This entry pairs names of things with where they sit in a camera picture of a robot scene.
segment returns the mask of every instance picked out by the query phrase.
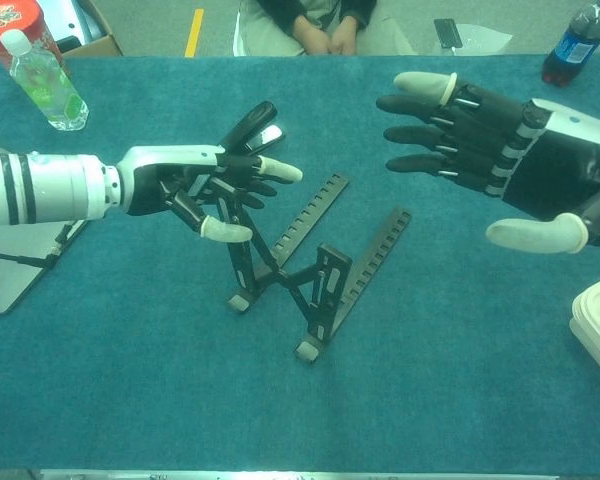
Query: smartphone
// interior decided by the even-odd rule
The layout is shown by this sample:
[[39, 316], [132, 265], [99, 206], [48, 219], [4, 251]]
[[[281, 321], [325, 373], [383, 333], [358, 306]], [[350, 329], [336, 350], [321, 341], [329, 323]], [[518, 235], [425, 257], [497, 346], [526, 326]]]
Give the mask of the smartphone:
[[462, 48], [462, 39], [453, 18], [436, 18], [433, 25], [436, 27], [436, 32], [438, 32], [442, 48]]

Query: red container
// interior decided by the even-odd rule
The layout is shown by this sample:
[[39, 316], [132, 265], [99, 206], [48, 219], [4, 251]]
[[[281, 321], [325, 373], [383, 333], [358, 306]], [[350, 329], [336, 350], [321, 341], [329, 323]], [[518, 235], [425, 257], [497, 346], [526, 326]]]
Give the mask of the red container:
[[[34, 46], [53, 54], [64, 67], [64, 59], [44, 22], [44, 12], [35, 0], [0, 0], [0, 35], [7, 30], [22, 30]], [[0, 43], [0, 63], [8, 70], [11, 55]]]

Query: laptop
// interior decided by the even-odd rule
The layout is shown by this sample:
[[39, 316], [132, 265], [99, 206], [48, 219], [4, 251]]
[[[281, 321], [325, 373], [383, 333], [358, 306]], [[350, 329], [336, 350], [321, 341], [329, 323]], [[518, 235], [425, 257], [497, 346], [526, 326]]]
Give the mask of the laptop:
[[[8, 152], [0, 148], [0, 153]], [[29, 263], [39, 263], [35, 260], [46, 259], [52, 253], [61, 255], [86, 223], [81, 220], [0, 226], [0, 314], [13, 309], [50, 268], [48, 265], [18, 263], [4, 257], [26, 257], [33, 260]], [[59, 235], [62, 237], [60, 244], [56, 242]]]

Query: yellow floor line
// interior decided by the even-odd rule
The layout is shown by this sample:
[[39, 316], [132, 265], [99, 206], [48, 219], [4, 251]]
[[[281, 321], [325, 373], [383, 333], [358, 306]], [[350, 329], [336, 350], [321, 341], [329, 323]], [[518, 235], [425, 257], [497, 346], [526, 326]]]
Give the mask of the yellow floor line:
[[191, 23], [191, 31], [189, 32], [189, 41], [187, 42], [187, 49], [184, 51], [185, 57], [193, 57], [196, 54], [196, 47], [198, 46], [198, 37], [200, 36], [200, 27], [202, 26], [202, 16], [204, 15], [204, 9], [196, 8], [193, 13], [193, 22]]

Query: plastic water bottle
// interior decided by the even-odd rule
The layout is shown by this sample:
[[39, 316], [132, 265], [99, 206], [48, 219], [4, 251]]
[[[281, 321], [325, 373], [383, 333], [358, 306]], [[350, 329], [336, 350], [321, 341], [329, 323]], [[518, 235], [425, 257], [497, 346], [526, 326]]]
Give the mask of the plastic water bottle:
[[9, 74], [58, 130], [80, 130], [89, 109], [55, 55], [31, 45], [21, 30], [8, 30], [0, 42], [13, 56]]
[[542, 80], [566, 87], [578, 76], [600, 45], [600, 0], [582, 7], [571, 18], [569, 28], [545, 59]]

